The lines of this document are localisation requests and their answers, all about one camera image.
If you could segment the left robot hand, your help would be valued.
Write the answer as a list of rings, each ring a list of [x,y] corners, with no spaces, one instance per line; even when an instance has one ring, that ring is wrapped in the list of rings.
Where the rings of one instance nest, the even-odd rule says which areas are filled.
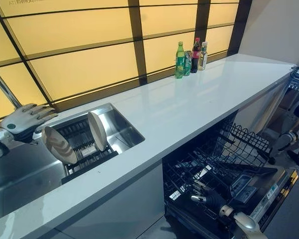
[[[31,143],[35,130],[58,116],[52,107],[36,104],[24,105],[5,117],[0,127],[9,131],[15,141]]]

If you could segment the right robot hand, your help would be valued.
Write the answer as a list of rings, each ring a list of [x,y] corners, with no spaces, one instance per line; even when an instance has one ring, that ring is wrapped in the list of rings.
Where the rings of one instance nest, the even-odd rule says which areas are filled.
[[[204,183],[194,180],[192,187],[194,194],[191,196],[191,200],[204,204],[215,214],[219,214],[221,208],[226,205],[223,197]]]

